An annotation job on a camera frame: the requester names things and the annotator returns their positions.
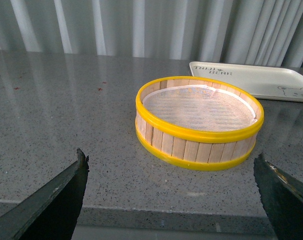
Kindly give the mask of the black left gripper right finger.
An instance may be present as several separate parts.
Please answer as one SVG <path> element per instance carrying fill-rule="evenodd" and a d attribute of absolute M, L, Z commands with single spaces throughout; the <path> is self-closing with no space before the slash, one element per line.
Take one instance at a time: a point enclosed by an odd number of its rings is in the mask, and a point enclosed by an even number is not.
<path fill-rule="evenodd" d="M 279 240 L 303 240 L 303 182 L 265 160 L 254 159 L 263 209 Z"/>

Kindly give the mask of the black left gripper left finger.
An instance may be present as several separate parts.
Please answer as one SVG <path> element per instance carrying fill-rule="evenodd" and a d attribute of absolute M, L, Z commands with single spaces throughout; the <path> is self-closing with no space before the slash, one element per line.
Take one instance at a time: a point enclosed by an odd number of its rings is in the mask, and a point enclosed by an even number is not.
<path fill-rule="evenodd" d="M 89 157 L 77 160 L 0 217 L 0 240 L 70 240 L 85 195 Z"/>

